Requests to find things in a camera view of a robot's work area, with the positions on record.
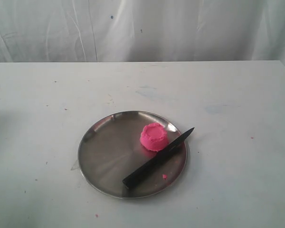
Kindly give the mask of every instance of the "white fabric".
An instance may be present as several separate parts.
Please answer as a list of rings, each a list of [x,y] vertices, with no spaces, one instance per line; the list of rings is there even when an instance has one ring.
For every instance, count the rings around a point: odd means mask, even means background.
[[[285,0],[0,0],[0,62],[277,59]]]

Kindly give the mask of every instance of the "stainless steel plate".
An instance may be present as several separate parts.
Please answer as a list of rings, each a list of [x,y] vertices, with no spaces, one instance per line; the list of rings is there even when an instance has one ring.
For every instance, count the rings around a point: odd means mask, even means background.
[[[171,185],[186,164],[184,143],[176,155],[134,190],[128,191],[122,183],[123,178],[155,155],[139,141],[143,127],[154,122],[165,127],[170,142],[181,135],[168,120],[141,111],[116,113],[95,123],[84,135],[78,149],[80,170],[86,180],[102,193],[122,199],[150,196]]]

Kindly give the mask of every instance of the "pink play dough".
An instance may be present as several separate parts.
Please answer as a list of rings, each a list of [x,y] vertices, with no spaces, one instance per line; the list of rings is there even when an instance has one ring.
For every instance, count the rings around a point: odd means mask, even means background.
[[[151,123],[142,130],[141,144],[149,151],[160,151],[169,144],[167,132],[159,123]]]

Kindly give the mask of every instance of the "white table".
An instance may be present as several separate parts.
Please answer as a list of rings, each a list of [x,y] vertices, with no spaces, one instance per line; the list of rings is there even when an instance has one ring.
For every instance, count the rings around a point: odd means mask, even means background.
[[[182,178],[154,197],[108,197],[76,169],[86,130],[123,110],[196,127]],[[9,227],[285,228],[285,67],[0,64],[0,228]]]

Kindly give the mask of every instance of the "black knife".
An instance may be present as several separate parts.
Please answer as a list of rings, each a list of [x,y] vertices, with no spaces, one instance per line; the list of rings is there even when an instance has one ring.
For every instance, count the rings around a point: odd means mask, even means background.
[[[173,142],[171,142],[168,146],[166,146],[161,151],[158,151],[156,155],[147,161],[144,165],[139,167],[129,176],[123,179],[123,184],[126,188],[132,189],[140,184],[151,172],[152,170],[163,164],[167,159],[173,156],[176,152],[178,152],[178,146],[184,142],[184,140],[193,132],[194,128],[186,131],[184,134],[179,136]]]

